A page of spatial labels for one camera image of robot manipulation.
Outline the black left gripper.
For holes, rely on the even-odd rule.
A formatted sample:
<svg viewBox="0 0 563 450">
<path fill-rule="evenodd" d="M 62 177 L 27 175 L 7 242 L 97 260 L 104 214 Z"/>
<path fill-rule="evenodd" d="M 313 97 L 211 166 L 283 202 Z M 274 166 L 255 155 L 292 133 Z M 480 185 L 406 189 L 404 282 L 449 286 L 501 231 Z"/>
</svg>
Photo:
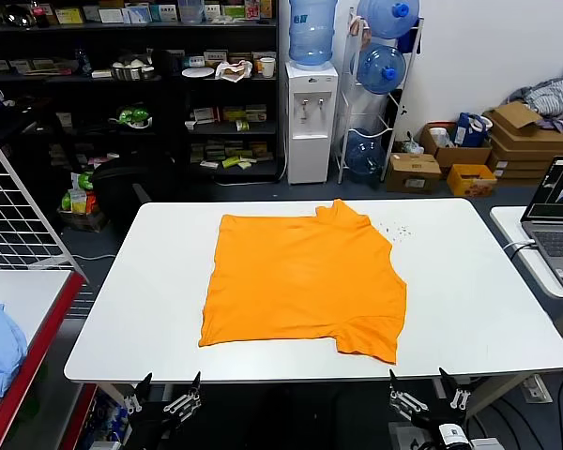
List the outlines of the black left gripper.
<svg viewBox="0 0 563 450">
<path fill-rule="evenodd" d="M 148 373 L 125 395 L 125 407 L 128 413 L 134 413 L 129 418 L 130 449 L 156 449 L 166 431 L 178 429 L 201 406 L 201 372 L 198 371 L 189 391 L 166 405 L 163 408 L 165 413 L 141 412 L 149 397 L 151 380 L 152 373 Z"/>
</svg>

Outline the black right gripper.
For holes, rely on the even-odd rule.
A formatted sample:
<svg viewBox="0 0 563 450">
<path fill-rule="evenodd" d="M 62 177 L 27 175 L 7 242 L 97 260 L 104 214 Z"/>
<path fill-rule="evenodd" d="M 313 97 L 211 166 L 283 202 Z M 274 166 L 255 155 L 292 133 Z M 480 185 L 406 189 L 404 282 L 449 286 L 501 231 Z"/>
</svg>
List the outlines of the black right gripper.
<svg viewBox="0 0 563 450">
<path fill-rule="evenodd" d="M 401 389 L 392 369 L 389 371 L 389 405 L 403 418 L 411 420 L 414 426 L 426 429 L 433 435 L 465 437 L 463 426 L 470 391 L 459 385 L 443 368 L 440 368 L 439 372 L 442 383 L 452 393 L 452 397 L 449 397 L 449 407 L 425 410 L 423 402 Z"/>
</svg>

